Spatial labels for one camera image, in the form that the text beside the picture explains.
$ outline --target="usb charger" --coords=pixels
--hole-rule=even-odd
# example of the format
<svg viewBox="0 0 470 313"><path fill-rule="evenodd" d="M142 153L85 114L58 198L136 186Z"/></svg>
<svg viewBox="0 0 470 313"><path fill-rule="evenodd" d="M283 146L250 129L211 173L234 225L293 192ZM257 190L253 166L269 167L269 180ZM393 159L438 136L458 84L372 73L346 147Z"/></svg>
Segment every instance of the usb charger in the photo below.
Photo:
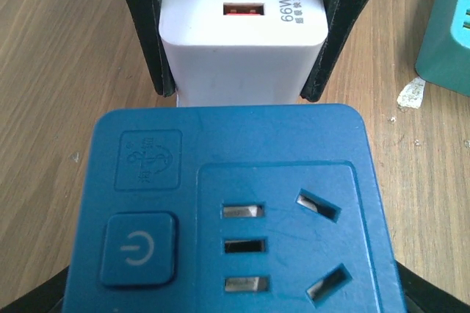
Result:
<svg viewBox="0 0 470 313"><path fill-rule="evenodd" d="M293 104L327 35L323 0L162 0L183 107Z"/></svg>

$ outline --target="blue power strip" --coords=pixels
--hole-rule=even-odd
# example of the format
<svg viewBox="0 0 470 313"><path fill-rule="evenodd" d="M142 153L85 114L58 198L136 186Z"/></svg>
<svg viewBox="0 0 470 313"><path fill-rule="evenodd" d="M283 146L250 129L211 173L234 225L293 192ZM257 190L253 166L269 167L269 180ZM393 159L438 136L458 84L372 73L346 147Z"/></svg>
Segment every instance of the blue power strip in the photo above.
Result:
<svg viewBox="0 0 470 313"><path fill-rule="evenodd" d="M105 115L63 311L405 312L360 115Z"/></svg>

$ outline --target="wooden table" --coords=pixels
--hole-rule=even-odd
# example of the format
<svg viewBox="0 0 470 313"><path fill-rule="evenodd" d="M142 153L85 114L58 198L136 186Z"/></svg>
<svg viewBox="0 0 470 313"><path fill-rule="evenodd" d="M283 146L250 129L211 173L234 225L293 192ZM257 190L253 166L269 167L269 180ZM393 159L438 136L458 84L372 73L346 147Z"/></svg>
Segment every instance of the wooden table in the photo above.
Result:
<svg viewBox="0 0 470 313"><path fill-rule="evenodd" d="M322 102L366 121L397 259L470 303L470 98L428 84L420 109L396 103L432 4L371 0ZM0 307L69 263L96 120L174 104L124 0L0 0Z"/></svg>

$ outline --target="red usb port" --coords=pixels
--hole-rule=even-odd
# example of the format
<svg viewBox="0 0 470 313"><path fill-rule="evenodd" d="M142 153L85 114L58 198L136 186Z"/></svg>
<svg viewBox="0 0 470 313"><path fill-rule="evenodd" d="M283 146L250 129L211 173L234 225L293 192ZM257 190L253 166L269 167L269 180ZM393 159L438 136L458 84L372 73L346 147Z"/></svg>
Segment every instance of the red usb port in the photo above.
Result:
<svg viewBox="0 0 470 313"><path fill-rule="evenodd" d="M224 3L223 15L264 15L264 5Z"/></svg>

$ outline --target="teal object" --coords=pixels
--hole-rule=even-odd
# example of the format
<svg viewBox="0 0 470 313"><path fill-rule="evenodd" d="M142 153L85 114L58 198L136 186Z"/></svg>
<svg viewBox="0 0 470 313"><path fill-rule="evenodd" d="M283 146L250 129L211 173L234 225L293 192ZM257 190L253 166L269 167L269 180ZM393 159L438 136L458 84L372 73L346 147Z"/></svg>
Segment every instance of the teal object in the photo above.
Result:
<svg viewBox="0 0 470 313"><path fill-rule="evenodd" d="M470 96L470 0L435 0L416 71L430 83Z"/></svg>

